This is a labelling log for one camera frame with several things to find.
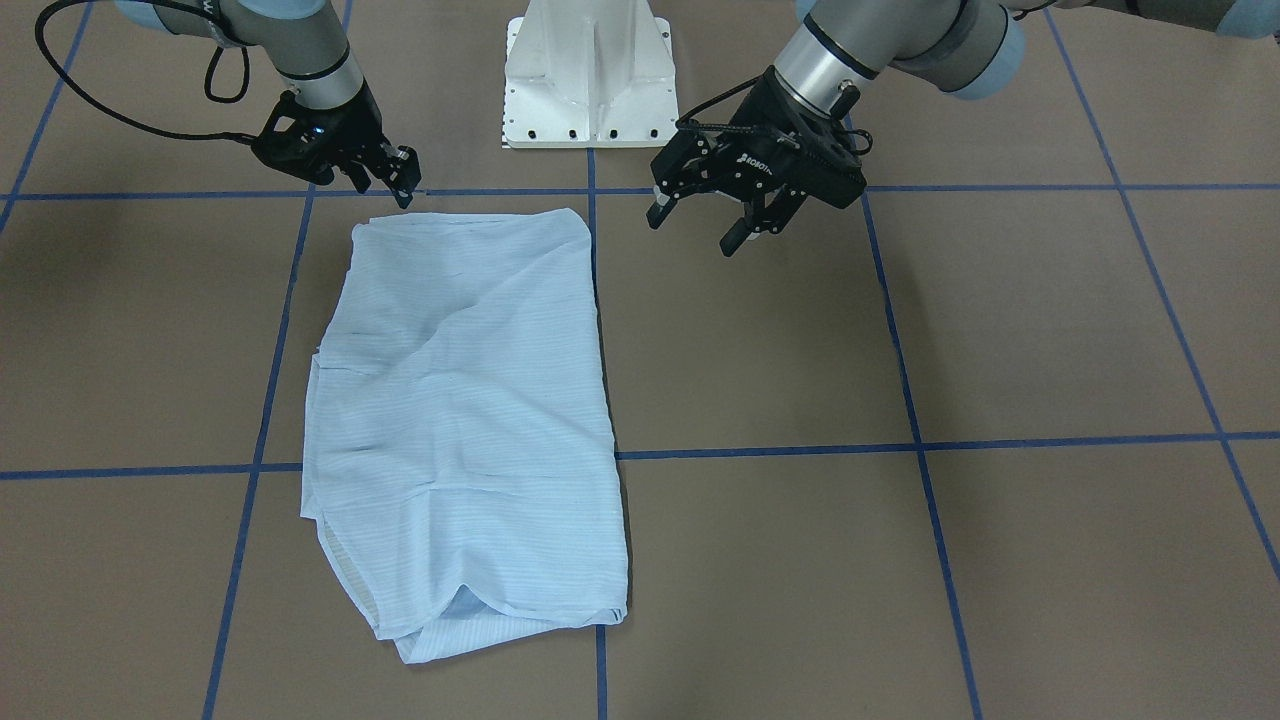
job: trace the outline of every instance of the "light blue cap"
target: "light blue cap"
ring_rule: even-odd
[[[796,19],[804,22],[804,17],[818,4],[818,0],[796,0]]]
[[[1023,64],[1023,56],[1027,55],[1027,36],[1023,33],[1023,28],[1009,15],[1007,9],[1005,10],[1005,18],[1009,23],[1005,31],[1005,40],[1000,44],[1000,49],[996,50],[996,56],[991,59],[991,64],[987,65],[987,69],[982,70],[982,74],[973,78],[973,82],[947,95],[961,100],[982,100],[1000,92],[1014,79],[1014,76],[1018,74],[1018,68]]]
[[[1219,35],[1258,40],[1280,29],[1280,0],[1235,0],[1217,26]]]
[[[156,12],[156,6],[150,3],[132,3],[131,0],[115,0],[115,8],[120,10],[120,14],[131,20],[138,23],[142,27],[150,27],[154,29],[163,29],[165,32],[173,32],[164,27],[160,22],[160,13]]]
[[[250,10],[276,20],[301,20],[320,12],[329,0],[236,0]]]

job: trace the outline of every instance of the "white plastic base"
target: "white plastic base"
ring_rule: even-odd
[[[508,24],[503,145],[660,147],[677,117],[671,26],[646,0],[531,0]]]

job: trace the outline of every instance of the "brown floor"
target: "brown floor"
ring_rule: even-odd
[[[394,205],[99,115],[36,54],[42,4],[0,4],[0,716],[1280,717],[1270,41],[1055,12],[988,101],[887,73],[865,206],[727,261],[732,204],[644,225],[653,151],[498,146],[525,0],[358,0],[387,132],[453,191],[413,210],[598,229],[634,555],[621,626],[406,667],[297,516],[308,357]],[[653,6],[682,108],[796,24]],[[210,106],[209,45],[110,6],[74,45],[164,127],[253,131],[278,92],[255,54]]]

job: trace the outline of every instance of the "logo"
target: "logo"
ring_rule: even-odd
[[[769,169],[768,165],[765,165],[760,160],[756,160],[755,158],[751,158],[746,152],[742,152],[742,156],[737,159],[737,163],[739,164],[746,163],[748,165],[751,165],[753,168],[755,168],[756,170],[760,170],[762,173],[767,173],[767,174],[771,174],[771,176],[773,174],[773,170]]]

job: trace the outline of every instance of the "striped fabric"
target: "striped fabric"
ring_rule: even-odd
[[[397,215],[352,240],[311,364],[302,515],[374,634],[425,662],[622,621],[582,220]]]

